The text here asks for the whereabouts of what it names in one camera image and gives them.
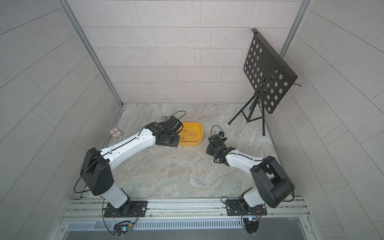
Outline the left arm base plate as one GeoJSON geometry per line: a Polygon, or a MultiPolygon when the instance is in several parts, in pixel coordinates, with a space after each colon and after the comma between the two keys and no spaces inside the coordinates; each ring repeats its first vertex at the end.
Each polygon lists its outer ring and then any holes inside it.
{"type": "Polygon", "coordinates": [[[131,201],[123,204],[120,208],[115,208],[111,203],[103,207],[105,218],[134,218],[144,217],[147,211],[148,201],[131,201]]]}

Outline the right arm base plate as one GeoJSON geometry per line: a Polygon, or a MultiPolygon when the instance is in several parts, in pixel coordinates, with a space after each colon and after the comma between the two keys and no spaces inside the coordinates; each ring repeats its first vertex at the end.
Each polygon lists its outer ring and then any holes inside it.
{"type": "Polygon", "coordinates": [[[225,203],[226,205],[228,216],[251,215],[263,217],[268,214],[265,205],[249,207],[245,201],[239,199],[226,199],[225,201],[223,201],[223,203],[225,203]]]}

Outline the yellow plastic storage box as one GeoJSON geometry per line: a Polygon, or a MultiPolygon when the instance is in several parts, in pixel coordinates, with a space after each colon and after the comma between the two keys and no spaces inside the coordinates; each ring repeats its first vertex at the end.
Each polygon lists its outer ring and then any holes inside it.
{"type": "Polygon", "coordinates": [[[184,128],[179,136],[185,137],[185,140],[179,141],[179,146],[198,146],[203,139],[203,126],[196,122],[183,122],[184,128]],[[196,137],[190,137],[189,134],[196,134],[196,137]]]}

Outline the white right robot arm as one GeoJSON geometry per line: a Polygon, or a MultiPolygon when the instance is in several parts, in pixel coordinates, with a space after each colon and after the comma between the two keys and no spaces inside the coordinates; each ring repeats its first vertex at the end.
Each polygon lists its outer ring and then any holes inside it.
{"type": "Polygon", "coordinates": [[[256,158],[246,155],[233,147],[228,148],[226,140],[218,135],[210,137],[207,154],[213,156],[217,164],[240,169],[252,176],[256,188],[247,190],[239,197],[244,210],[261,205],[276,208],[289,195],[294,195],[292,180],[274,157],[256,158]]]}

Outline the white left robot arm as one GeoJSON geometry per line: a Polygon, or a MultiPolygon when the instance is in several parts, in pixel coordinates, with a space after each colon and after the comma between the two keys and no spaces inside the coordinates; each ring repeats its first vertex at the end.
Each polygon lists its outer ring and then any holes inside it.
{"type": "Polygon", "coordinates": [[[179,133],[183,123],[172,117],[166,122],[152,122],[139,133],[111,147],[86,152],[80,170],[83,180],[94,196],[101,196],[115,209],[130,210],[131,200],[115,183],[113,170],[128,158],[153,145],[176,148],[180,141],[179,133]]]}

